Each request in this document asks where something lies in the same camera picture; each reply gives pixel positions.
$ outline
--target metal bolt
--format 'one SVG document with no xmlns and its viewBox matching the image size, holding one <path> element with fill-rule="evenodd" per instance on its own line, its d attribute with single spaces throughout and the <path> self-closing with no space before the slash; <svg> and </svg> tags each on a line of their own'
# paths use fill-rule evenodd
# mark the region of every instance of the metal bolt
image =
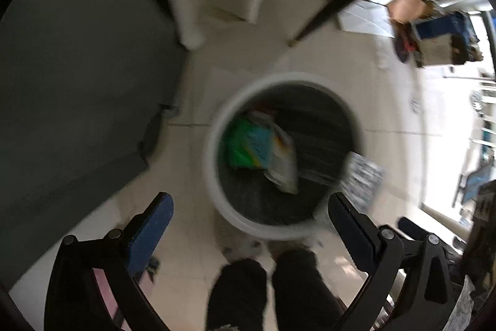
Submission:
<svg viewBox="0 0 496 331">
<path fill-rule="evenodd" d="M 70 234 L 62 239 L 62 244 L 68 246 L 69 244 L 72 244 L 74 240 L 76 240 L 76 237 Z"/>
<path fill-rule="evenodd" d="M 430 242 L 430 243 L 432 243 L 432 244 L 437 244 L 437 243 L 439 243 L 439 239 L 437 238 L 437 236 L 435 236 L 435 235 L 433 235 L 433 234 L 431 234 L 431 235 L 430 235 L 427 239 L 428 239 L 428 240 L 429 240 L 429 242 Z"/>
<path fill-rule="evenodd" d="M 107 237 L 111 240 L 118 239 L 122 234 L 122 231 L 120 229 L 112 229 L 110 232 L 107 233 Z"/>
<path fill-rule="evenodd" d="M 394 237 L 394 233 L 390 229 L 384 229 L 382 232 L 380 232 L 385 239 L 391 240 Z"/>
</svg>

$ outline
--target black metal leg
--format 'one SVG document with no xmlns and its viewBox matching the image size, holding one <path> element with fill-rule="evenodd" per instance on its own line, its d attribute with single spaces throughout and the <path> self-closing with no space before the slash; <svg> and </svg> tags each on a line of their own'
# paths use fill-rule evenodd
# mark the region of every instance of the black metal leg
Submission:
<svg viewBox="0 0 496 331">
<path fill-rule="evenodd" d="M 294 45 L 298 41 L 304 39 L 314 30 L 318 29 L 321 25 L 327 22 L 331 17 L 340 12 L 354 0 L 330 0 L 320 12 L 318 12 L 307 26 L 294 38 L 290 45 Z"/>
</svg>

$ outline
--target trash bin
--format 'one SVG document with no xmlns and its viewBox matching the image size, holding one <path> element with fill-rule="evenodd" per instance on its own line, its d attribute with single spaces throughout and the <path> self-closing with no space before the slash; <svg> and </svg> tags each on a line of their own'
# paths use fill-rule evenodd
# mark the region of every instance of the trash bin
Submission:
<svg viewBox="0 0 496 331">
<path fill-rule="evenodd" d="M 277 111 L 275 123 L 293 140 L 296 195 L 279 191 L 263 170 L 228 164 L 229 124 L 259 105 Z M 350 151 L 361 153 L 361 130 L 328 84 L 299 72 L 272 75 L 243 89 L 214 119 L 203 160 L 207 191 L 219 212 L 242 231 L 264 239 L 305 237 L 315 231 L 312 213 L 336 185 Z"/>
</svg>

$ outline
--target black pants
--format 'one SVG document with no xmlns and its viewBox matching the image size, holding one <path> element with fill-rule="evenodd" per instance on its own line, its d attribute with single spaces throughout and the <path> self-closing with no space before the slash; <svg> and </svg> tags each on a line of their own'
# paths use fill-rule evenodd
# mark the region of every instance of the black pants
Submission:
<svg viewBox="0 0 496 331">
<path fill-rule="evenodd" d="M 343 314 L 327 289 L 314 253 L 295 249 L 281 254 L 272 274 L 279 331 L 329 331 Z M 224 325 L 262 331 L 267 303 L 267 274 L 253 259 L 225 266 L 210 293 L 209 331 Z"/>
</svg>

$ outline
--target shoe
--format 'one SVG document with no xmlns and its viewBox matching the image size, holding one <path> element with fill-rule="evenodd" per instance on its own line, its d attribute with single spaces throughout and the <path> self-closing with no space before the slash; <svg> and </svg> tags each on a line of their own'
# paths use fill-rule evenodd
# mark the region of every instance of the shoe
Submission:
<svg viewBox="0 0 496 331">
<path fill-rule="evenodd" d="M 217 211 L 214 216 L 214 233 L 217 247 L 229 264 L 240 259 L 256 259 L 262 254 L 260 240 L 231 225 Z"/>
<path fill-rule="evenodd" d="M 277 258 L 281 256 L 281 254 L 285 253 L 286 251 L 291 251 L 294 249 L 307 249 L 307 250 L 312 250 L 312 247 L 314 245 L 314 241 L 311 239 L 298 239 L 298 240 L 289 240 L 289 241 L 284 241 L 284 242 L 268 242 L 267 243 L 267 248 L 270 252 L 270 255 L 274 261 L 277 261 Z"/>
</svg>

